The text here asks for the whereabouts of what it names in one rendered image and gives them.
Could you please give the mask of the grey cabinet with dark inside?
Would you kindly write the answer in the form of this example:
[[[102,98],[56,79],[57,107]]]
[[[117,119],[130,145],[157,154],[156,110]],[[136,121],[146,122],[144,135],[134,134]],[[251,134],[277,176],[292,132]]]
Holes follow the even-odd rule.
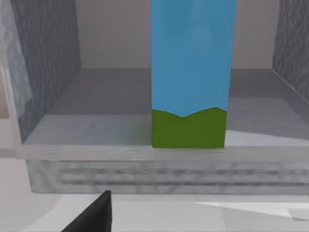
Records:
[[[151,0],[0,0],[34,193],[309,195],[309,0],[237,0],[225,145],[154,148]]]

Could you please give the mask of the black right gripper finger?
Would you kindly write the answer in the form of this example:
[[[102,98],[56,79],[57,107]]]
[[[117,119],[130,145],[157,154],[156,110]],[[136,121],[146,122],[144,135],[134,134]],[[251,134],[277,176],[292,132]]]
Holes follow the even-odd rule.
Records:
[[[111,191],[104,191],[61,232],[112,232]]]

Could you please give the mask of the blue and green carton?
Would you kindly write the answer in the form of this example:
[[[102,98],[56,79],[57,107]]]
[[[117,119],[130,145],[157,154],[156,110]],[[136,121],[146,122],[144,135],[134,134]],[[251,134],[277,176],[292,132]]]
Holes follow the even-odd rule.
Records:
[[[237,0],[151,0],[154,148],[223,148]]]

